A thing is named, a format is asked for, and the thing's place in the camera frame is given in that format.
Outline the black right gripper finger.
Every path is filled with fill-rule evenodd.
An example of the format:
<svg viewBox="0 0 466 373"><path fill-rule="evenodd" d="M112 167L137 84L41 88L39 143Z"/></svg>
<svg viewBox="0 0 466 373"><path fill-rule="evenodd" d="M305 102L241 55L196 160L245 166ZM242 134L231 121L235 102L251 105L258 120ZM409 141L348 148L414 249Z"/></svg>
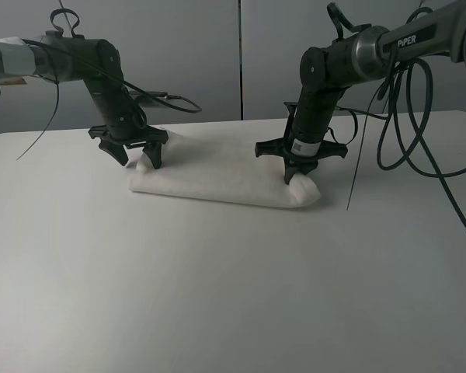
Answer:
<svg viewBox="0 0 466 373"><path fill-rule="evenodd" d="M318 167L318 160L315 157L304 158L295 155L288 155L283 158L284 161L284 182L288 185L292 178L300 173L308 175Z"/></svg>

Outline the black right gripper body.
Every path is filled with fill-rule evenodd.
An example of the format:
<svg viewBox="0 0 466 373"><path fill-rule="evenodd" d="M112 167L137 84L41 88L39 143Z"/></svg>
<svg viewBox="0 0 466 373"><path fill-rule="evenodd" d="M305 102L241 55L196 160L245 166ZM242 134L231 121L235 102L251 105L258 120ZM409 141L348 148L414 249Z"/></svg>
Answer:
<svg viewBox="0 0 466 373"><path fill-rule="evenodd" d="M255 156L274 155L302 165L333 156L344 159L348 153L347 145L326 141L324 137L328 131L328 125L317 133L297 133L292 127L286 126L282 138L257 142Z"/></svg>

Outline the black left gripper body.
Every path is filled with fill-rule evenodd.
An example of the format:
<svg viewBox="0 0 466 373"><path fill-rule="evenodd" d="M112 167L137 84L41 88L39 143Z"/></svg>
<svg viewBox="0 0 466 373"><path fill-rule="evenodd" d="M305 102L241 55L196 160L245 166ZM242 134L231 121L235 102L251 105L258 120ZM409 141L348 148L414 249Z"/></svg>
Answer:
<svg viewBox="0 0 466 373"><path fill-rule="evenodd" d="M130 148L142 144L165 144L169 139L166 131L148 126L140 114L103 117L103 125L89 129L91 139L99 139L102 148Z"/></svg>

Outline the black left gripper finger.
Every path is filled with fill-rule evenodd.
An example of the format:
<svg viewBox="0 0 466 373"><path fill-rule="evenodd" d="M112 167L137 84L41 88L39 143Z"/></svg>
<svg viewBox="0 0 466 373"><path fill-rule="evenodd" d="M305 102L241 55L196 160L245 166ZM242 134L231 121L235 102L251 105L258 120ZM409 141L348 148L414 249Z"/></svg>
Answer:
<svg viewBox="0 0 466 373"><path fill-rule="evenodd" d="M121 166L125 166L127 164L127 153L124 146L101 140L99 143L99 149L110 155Z"/></svg>
<svg viewBox="0 0 466 373"><path fill-rule="evenodd" d="M162 143L158 141L149 141L144 144L143 153L147 156L154 169L160 169L162 166Z"/></svg>

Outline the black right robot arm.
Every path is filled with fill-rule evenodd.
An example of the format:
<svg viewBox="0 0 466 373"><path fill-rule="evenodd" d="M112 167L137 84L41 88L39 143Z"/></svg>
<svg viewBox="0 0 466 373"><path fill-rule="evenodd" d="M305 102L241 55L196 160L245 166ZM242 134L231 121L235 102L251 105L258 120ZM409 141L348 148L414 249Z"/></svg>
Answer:
<svg viewBox="0 0 466 373"><path fill-rule="evenodd" d="M354 26L335 3L327 7L338 36L329 47L308 48L300 63L301 94L288 103L282 138L259 142L256 156L275 155L284 163L283 181L316 169L321 159L345 157L344 144L326 141L325 133L344 92L360 83L390 79L396 66L426 56L447 55L466 66L466 1L455 1L432 12L421 9L395 30Z"/></svg>

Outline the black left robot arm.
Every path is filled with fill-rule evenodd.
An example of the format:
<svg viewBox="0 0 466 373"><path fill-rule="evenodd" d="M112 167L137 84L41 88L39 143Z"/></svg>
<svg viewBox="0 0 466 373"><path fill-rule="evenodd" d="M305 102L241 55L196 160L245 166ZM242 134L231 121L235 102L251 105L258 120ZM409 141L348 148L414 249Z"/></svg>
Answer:
<svg viewBox="0 0 466 373"><path fill-rule="evenodd" d="M162 165L162 147L169 136L148 125L123 79L120 55L108 41L64 38L49 32L41 40L0 39L0 86L13 78L37 76L54 85L82 81L103 124L89 129L99 148L125 166L127 150L141 148L152 166Z"/></svg>

